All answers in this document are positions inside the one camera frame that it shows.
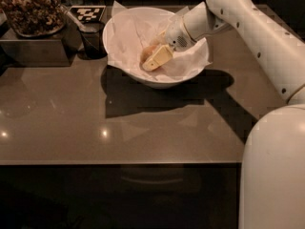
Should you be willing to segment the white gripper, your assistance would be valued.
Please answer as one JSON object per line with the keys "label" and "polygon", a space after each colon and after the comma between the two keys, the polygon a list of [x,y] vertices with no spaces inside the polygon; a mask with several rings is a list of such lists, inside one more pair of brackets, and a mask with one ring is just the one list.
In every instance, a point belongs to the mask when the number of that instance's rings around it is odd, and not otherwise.
{"label": "white gripper", "polygon": [[165,31],[154,37],[150,45],[156,45],[153,54],[141,64],[145,71],[154,71],[173,58],[173,51],[184,52],[195,45],[187,32],[182,17],[172,21]]}

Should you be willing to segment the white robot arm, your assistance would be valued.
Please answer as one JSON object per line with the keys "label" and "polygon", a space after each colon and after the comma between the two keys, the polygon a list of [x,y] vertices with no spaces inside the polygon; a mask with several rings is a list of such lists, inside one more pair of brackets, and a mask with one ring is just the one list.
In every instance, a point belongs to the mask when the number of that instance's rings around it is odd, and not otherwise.
{"label": "white robot arm", "polygon": [[152,71],[227,26],[286,102],[261,117],[247,138],[238,229],[305,229],[305,43],[252,0],[205,0],[152,41],[141,65]]}

